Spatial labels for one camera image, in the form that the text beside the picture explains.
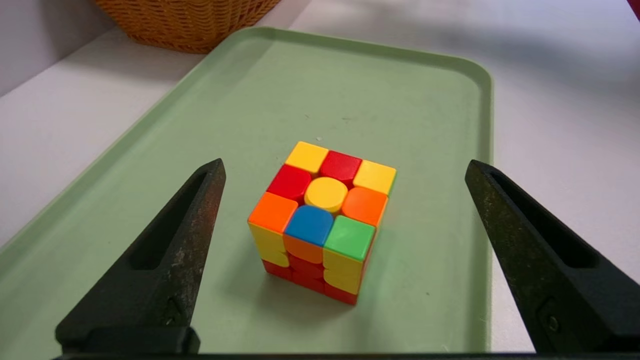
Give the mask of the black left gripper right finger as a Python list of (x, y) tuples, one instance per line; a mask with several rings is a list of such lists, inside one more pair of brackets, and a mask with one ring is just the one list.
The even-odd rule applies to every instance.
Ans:
[(537, 353), (639, 353), (635, 280), (496, 167), (465, 183)]

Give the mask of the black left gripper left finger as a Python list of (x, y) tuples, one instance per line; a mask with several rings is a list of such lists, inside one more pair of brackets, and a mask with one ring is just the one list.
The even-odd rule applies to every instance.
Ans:
[(222, 194), (200, 166), (55, 329), (63, 353), (197, 353), (191, 326)]

